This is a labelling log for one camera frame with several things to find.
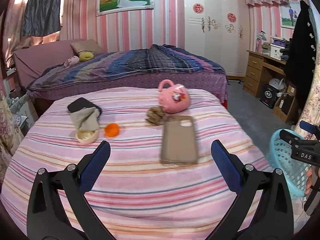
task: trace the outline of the tiled floor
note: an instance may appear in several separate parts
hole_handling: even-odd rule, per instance
[[[290,129],[258,98],[242,90],[243,84],[229,81],[228,111],[251,137],[253,143],[266,154],[269,150],[271,135],[278,129]]]

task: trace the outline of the purple plaid comforter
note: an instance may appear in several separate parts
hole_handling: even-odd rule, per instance
[[[70,68],[63,64],[48,68],[27,90],[52,89],[77,83],[111,81],[150,73],[225,74],[217,63],[172,45],[153,44],[150,49],[112,52],[95,56]]]

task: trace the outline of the round container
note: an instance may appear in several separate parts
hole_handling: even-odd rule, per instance
[[[283,170],[291,199],[304,197],[307,183],[306,172],[309,170],[310,165],[291,158],[291,145],[280,139],[279,133],[281,130],[279,129],[272,135],[266,159],[273,169],[280,168]],[[287,131],[299,139],[304,139],[291,130]]]
[[[93,143],[98,138],[98,131],[77,131],[76,138],[81,144]]]
[[[116,123],[110,123],[104,128],[104,134],[107,137],[114,137],[119,134],[119,130],[119,125],[117,125]]]

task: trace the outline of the black smartphone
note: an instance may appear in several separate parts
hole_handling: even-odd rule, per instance
[[[76,101],[73,101],[70,105],[68,105],[68,110],[71,113],[77,112],[83,108],[91,108],[95,107],[99,110],[100,114],[102,114],[102,109],[95,105],[94,103],[90,102],[85,98],[78,98]]]

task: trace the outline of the white wardrobe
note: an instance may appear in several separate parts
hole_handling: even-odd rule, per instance
[[[184,0],[185,49],[220,64],[229,76],[245,76],[249,8],[245,0]]]

